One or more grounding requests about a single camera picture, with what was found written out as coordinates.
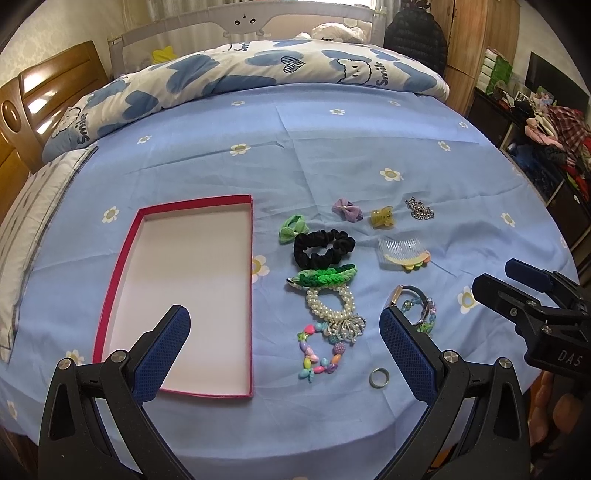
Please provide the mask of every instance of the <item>blue gripper pad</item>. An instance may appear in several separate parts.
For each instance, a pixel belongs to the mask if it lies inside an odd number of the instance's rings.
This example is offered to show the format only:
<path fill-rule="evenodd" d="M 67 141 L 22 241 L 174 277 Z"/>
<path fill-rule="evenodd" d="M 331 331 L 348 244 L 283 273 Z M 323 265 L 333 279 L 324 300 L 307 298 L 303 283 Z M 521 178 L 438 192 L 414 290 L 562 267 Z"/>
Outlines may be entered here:
<path fill-rule="evenodd" d="M 543 293 L 550 292 L 553 288 L 552 280 L 547 273 L 515 258 L 505 264 L 505 274 L 507 277 Z"/>
<path fill-rule="evenodd" d="M 380 315 L 379 332 L 414 397 L 432 405 L 437 398 L 435 370 L 390 309 Z"/>
<path fill-rule="evenodd" d="M 191 330 L 191 317 L 179 307 L 135 369 L 132 394 L 138 404 L 153 400 Z"/>

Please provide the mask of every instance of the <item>black television screen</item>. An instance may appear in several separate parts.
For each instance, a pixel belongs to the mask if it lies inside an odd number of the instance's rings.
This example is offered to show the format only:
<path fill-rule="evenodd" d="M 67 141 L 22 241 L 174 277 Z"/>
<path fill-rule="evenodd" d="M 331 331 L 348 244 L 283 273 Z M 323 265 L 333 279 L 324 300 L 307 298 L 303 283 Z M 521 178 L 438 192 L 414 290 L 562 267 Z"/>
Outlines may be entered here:
<path fill-rule="evenodd" d="M 581 110 L 583 115 L 587 113 L 589 95 L 554 65 L 534 52 L 530 55 L 525 86 L 532 92 L 536 92 L 538 87 L 542 86 L 554 95 L 557 105 L 576 108 Z"/>

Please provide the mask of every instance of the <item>wooden wardrobe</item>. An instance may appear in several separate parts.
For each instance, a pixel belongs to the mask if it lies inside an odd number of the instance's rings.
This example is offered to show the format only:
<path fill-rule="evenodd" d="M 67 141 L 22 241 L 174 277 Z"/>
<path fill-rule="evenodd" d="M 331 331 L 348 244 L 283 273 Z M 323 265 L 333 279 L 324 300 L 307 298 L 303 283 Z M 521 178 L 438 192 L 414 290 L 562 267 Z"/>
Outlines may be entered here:
<path fill-rule="evenodd" d="M 447 38 L 446 104 L 466 115 L 485 50 L 494 48 L 513 63 L 521 7 L 518 0 L 431 0 L 430 11 Z"/>

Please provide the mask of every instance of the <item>black puffer jacket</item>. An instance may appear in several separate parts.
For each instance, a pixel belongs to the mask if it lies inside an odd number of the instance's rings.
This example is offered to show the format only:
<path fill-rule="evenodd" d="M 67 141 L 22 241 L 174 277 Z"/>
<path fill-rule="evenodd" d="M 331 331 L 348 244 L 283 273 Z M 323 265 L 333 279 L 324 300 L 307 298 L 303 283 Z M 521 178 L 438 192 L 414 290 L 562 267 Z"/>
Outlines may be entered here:
<path fill-rule="evenodd" d="M 433 16 L 421 8 L 411 7 L 396 14 L 386 29 L 384 48 L 418 60 L 443 77 L 447 41 Z"/>

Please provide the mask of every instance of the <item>pillow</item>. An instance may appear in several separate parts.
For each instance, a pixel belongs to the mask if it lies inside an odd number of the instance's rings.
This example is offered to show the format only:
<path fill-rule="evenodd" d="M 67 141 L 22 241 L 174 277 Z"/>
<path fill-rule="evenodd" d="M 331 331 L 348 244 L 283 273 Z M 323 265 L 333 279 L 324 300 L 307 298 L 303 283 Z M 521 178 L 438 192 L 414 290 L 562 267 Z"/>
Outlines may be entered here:
<path fill-rule="evenodd" d="M 97 147 L 73 150 L 29 177 L 0 225 L 0 358 L 8 362 L 18 309 L 43 233 L 72 179 Z"/>

